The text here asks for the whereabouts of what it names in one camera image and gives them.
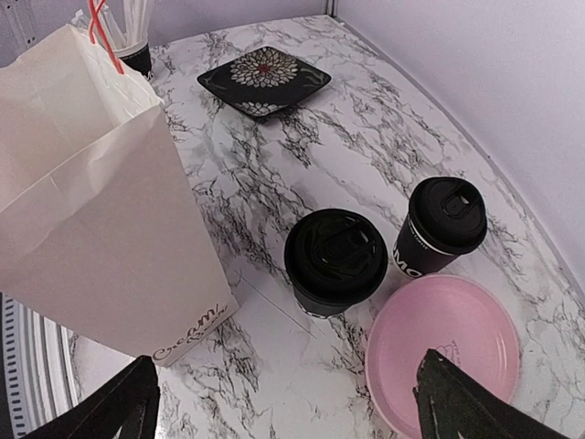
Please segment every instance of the marble countertop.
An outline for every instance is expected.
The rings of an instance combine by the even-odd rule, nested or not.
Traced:
[[[333,76],[298,107],[256,123],[196,77],[264,45]],[[447,272],[491,290],[521,345],[513,405],[571,438],[585,431],[585,308],[533,217],[449,119],[396,69],[327,16],[237,27],[152,49],[154,87],[193,195],[241,309],[170,369],[160,369],[157,438],[395,438],[364,377],[367,332],[396,287],[328,320],[297,306],[284,240],[309,212],[372,220],[388,247],[412,189],[459,176],[484,194],[489,234]],[[77,397],[130,359],[69,340]]]

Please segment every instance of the black cup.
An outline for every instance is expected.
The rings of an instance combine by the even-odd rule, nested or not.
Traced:
[[[153,62],[150,59],[150,49],[148,43],[143,48],[138,49],[136,52],[120,57],[120,60],[130,67],[131,69],[137,70],[143,74],[148,80],[153,76]]]
[[[455,177],[429,178],[410,197],[392,258],[407,276],[421,277],[475,250],[486,232],[484,200],[474,185]]]
[[[347,210],[325,209],[292,228],[284,264],[299,305],[326,318],[376,291],[388,268],[388,252],[370,221]]]

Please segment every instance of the red striped straw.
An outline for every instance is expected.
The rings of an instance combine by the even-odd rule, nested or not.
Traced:
[[[108,38],[106,38],[106,34],[103,31],[103,27],[101,27],[100,19],[98,18],[98,12],[100,11],[101,7],[106,3],[106,0],[100,0],[98,4],[98,8],[96,9],[95,4],[93,4],[93,0],[88,0],[88,6],[90,8],[91,14],[91,22],[90,22],[90,41],[92,44],[95,44],[95,37],[93,36],[93,26],[97,27],[98,35],[101,37],[103,41],[103,45],[106,47],[106,51],[112,60],[113,66],[116,68],[118,73],[121,75],[124,74],[124,69],[122,68],[122,63],[113,53],[112,46],[110,46],[110,42]]]

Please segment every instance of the pink plastic plate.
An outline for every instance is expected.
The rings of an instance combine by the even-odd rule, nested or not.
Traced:
[[[520,358],[507,312],[477,284],[449,275],[425,276],[390,297],[367,342],[367,386],[393,429],[420,439],[412,389],[429,348],[501,400],[512,398]]]

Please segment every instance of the paper bag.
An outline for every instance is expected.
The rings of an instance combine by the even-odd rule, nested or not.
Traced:
[[[238,306],[160,100],[82,32],[0,69],[0,291],[168,366]]]

